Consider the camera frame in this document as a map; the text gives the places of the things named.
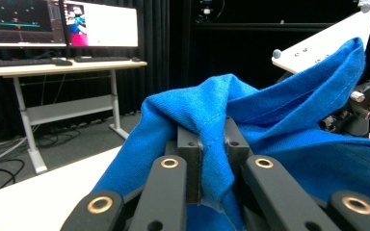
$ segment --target blue cloth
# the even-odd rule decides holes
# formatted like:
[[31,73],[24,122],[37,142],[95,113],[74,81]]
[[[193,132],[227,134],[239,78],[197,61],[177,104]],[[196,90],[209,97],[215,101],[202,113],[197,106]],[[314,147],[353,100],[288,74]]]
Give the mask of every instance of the blue cloth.
[[314,67],[264,90],[227,74],[152,95],[93,191],[126,195],[144,184],[180,124],[203,144],[203,205],[188,206],[188,230],[243,230],[224,150],[225,117],[231,116],[253,152],[278,159],[307,192],[324,200],[337,190],[370,196],[370,140],[328,133],[317,125],[347,102],[364,66],[362,41],[354,38]]

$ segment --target computer monitor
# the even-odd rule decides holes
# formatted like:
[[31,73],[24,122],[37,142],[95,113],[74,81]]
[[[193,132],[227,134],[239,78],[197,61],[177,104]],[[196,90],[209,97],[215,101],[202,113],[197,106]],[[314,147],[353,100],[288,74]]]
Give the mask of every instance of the computer monitor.
[[57,1],[0,0],[0,47],[65,46]]
[[64,3],[69,47],[138,46],[135,9],[67,0]]

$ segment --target white table surface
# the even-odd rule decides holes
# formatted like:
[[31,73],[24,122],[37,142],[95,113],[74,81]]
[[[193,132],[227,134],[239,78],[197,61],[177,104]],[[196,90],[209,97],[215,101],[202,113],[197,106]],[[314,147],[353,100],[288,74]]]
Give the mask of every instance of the white table surface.
[[0,190],[0,231],[54,231],[93,188],[120,147]]

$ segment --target floor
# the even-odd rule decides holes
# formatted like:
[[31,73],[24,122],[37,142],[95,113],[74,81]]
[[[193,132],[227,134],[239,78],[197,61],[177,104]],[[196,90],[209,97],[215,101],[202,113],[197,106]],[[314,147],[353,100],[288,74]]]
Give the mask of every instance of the floor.
[[[121,128],[126,132],[140,121],[141,114],[120,117]],[[92,155],[123,145],[124,139],[109,128],[113,123],[109,118],[105,121],[94,121],[79,125],[72,129],[57,132],[57,136],[43,136],[36,143],[48,170],[53,170]],[[22,138],[11,141],[0,141],[0,155],[18,145],[13,151],[0,158],[0,188],[7,187],[36,176],[35,169],[27,152],[27,141]]]

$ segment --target computer mouse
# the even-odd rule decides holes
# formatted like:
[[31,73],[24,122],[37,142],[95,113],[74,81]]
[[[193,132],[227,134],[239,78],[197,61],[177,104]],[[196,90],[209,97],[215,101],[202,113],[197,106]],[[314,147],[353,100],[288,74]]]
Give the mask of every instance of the computer mouse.
[[131,61],[132,62],[140,62],[141,59],[140,58],[137,58],[137,57],[133,57],[133,58],[131,58]]
[[73,65],[70,61],[56,60],[53,62],[54,65]]

